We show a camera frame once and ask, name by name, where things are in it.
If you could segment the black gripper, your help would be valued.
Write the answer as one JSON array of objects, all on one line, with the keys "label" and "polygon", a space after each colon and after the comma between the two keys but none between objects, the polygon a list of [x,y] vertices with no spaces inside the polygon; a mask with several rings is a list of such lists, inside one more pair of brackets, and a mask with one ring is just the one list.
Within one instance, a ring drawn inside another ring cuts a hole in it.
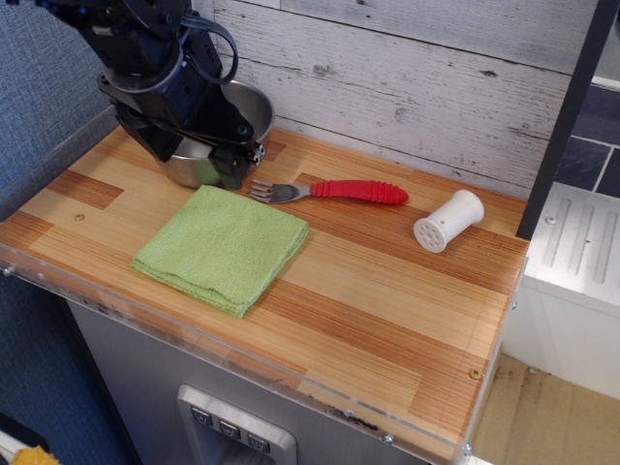
[{"label": "black gripper", "polygon": [[260,165],[264,146],[223,93],[238,67],[226,29],[181,28],[162,40],[114,28],[96,36],[96,51],[104,64],[98,86],[111,97],[118,122],[157,160],[166,163],[183,138],[219,143],[208,159],[230,190]]}]

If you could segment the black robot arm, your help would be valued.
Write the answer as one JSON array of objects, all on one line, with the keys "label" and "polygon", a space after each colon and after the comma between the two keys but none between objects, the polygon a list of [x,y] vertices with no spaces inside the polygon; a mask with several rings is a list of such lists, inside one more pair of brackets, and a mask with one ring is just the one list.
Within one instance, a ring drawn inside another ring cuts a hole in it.
[{"label": "black robot arm", "polygon": [[74,28],[103,65],[98,86],[109,95],[123,129],[166,163],[185,141],[210,149],[224,185],[241,186],[264,149],[254,126],[225,96],[238,59],[224,67],[219,36],[237,51],[223,26],[189,1],[40,1]]}]

